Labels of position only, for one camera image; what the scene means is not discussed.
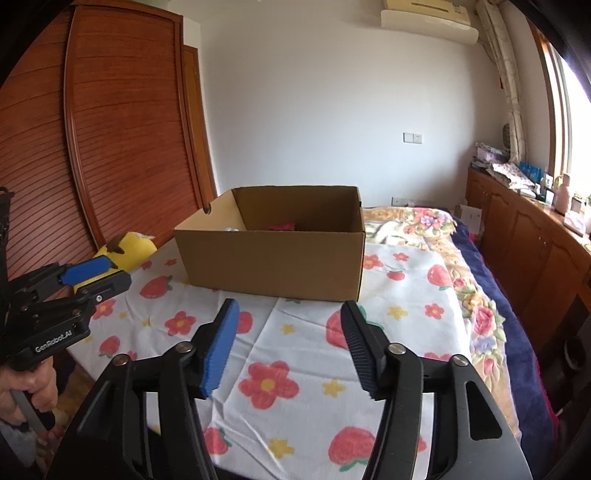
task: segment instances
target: yellow plush toy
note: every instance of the yellow plush toy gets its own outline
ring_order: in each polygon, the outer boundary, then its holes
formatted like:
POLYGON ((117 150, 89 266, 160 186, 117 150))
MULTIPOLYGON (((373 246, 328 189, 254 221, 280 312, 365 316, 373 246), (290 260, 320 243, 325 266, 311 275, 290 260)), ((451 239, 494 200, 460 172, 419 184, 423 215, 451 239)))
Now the yellow plush toy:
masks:
POLYGON ((81 286, 106 277, 118 270, 125 270, 127 273, 131 272, 138 268, 156 250, 156 245, 154 245, 150 237, 141 233, 128 232, 125 235, 115 237, 102 246, 95 257, 104 255, 117 265, 117 268, 110 268, 109 271, 102 275, 79 283, 74 287, 74 292, 81 286))

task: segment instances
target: human hand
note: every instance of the human hand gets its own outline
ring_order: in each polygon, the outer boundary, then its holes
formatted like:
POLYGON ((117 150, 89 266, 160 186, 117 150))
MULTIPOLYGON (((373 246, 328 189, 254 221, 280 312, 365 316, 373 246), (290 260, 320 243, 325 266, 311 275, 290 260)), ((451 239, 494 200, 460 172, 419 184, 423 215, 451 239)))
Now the human hand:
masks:
POLYGON ((43 360, 33 372, 15 372, 8 367, 0 367, 0 419, 20 425, 27 419, 12 399, 10 390, 31 393, 31 404, 40 412, 54 408, 57 404, 57 385, 53 357, 43 360))

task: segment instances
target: wooden wardrobe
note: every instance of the wooden wardrobe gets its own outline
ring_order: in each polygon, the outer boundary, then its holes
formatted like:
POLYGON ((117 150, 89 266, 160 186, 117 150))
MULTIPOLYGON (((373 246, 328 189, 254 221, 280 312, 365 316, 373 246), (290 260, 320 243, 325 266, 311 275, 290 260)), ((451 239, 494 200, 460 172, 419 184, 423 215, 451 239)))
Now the wooden wardrobe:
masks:
POLYGON ((0 89, 0 185, 16 192, 11 278, 89 258, 126 231, 160 246, 213 200, 207 143, 191 129, 203 112, 191 121, 182 32, 182 17, 167 11, 78 1, 14 67, 0 89))

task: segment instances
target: air conditioner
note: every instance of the air conditioner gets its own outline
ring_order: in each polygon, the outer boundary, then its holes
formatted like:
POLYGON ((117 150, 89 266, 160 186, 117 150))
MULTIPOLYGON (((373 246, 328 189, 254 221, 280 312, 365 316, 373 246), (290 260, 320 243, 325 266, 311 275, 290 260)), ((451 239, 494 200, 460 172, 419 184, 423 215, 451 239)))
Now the air conditioner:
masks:
POLYGON ((472 28, 466 7, 446 0, 384 0, 382 28, 474 45, 478 30, 472 28))

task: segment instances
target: blue blanket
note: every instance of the blue blanket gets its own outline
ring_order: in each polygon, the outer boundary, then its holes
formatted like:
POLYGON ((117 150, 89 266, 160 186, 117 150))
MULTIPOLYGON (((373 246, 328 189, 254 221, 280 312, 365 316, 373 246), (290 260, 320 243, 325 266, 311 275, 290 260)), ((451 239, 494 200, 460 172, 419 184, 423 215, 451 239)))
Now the blue blanket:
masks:
POLYGON ((470 241, 468 228, 457 218, 457 232, 453 243, 462 252, 476 282, 486 295, 496 302, 505 318, 507 335, 505 353, 511 378, 511 391, 521 429, 521 449, 534 479, 542 478, 549 470, 554 452, 554 423, 546 401, 544 387, 538 373, 537 359, 530 341, 513 313, 509 301, 501 293, 491 271, 470 241))

